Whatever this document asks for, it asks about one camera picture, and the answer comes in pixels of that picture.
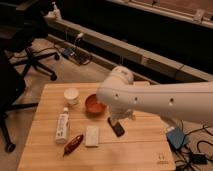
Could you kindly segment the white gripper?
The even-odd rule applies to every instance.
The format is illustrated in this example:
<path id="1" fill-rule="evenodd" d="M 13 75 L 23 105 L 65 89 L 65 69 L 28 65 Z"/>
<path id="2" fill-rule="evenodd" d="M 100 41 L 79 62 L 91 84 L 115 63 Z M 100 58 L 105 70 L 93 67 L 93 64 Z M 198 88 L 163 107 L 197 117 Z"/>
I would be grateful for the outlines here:
<path id="1" fill-rule="evenodd" d="M 135 115 L 133 114 L 133 111 L 131 109 L 121 109 L 121 108 L 115 108 L 110 107 L 109 108 L 110 113 L 110 121 L 112 124 L 116 124 L 120 119 L 135 119 Z"/>

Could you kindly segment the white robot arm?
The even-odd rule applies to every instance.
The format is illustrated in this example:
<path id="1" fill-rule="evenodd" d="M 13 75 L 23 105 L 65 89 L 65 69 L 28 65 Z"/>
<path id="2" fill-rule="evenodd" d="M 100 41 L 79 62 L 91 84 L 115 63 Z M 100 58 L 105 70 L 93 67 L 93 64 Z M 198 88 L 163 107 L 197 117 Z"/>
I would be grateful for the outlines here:
<path id="1" fill-rule="evenodd" d="M 113 125 L 142 111 L 213 126 L 213 82 L 137 86 L 132 72 L 117 66 L 98 87 L 97 98 L 109 106 Z"/>

